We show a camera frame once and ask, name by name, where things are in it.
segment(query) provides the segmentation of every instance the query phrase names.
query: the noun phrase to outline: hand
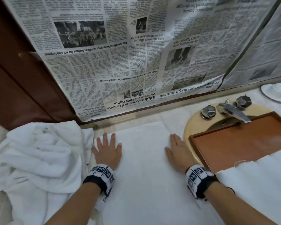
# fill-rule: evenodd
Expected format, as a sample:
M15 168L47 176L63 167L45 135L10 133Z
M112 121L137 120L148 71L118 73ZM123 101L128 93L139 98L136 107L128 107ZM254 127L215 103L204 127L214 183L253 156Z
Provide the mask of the hand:
M97 164L105 164L111 167L112 170L116 169L122 158L122 143L119 143L116 147L116 134L113 133L110 139L110 145L108 145L107 133L103 134L103 145L101 140L97 138L98 150L92 147L92 151L95 155Z
M185 172L189 167L198 164L184 141L176 134L170 135L171 149L165 147L170 164L178 171Z

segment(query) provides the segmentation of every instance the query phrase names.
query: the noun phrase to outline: white paper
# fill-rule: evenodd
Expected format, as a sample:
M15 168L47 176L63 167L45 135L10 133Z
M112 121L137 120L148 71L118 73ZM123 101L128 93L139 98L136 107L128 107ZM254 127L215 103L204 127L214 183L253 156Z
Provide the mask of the white paper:
M281 150L256 162L245 162L216 173L236 195L281 225Z
M276 0L4 0L82 121L216 90Z
M281 4L220 90L253 84L281 76Z
M104 225L224 225L208 202L199 208L185 175L170 166L164 150L169 135L162 122L116 132L123 157L103 211Z

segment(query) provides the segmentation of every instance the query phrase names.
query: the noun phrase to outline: newspaper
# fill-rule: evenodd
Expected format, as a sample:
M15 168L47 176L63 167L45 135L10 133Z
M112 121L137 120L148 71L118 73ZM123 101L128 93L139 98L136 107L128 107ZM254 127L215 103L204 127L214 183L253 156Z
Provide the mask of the newspaper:
M224 79L220 90L281 76L281 4L250 48Z
M4 0L82 121L216 90L276 0Z

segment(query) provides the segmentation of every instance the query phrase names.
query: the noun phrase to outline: wooden tray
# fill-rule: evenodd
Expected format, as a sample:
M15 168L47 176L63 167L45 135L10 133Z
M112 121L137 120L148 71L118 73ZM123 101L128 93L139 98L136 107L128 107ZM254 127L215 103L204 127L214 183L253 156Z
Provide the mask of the wooden tray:
M203 165L217 173L236 162L256 161L281 150L281 117L270 112L225 127L189 136L189 142Z

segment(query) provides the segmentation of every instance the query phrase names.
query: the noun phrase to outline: chrome faucet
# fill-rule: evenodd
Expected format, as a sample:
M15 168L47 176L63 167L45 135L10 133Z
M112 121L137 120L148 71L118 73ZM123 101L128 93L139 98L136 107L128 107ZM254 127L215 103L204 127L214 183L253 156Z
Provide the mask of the chrome faucet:
M244 123L251 122L250 118L247 115L245 115L240 109L229 104L228 102L229 102L229 100L226 100L225 102L220 103L219 105L216 106L216 109L218 110L219 113L229 114L229 115L243 121Z

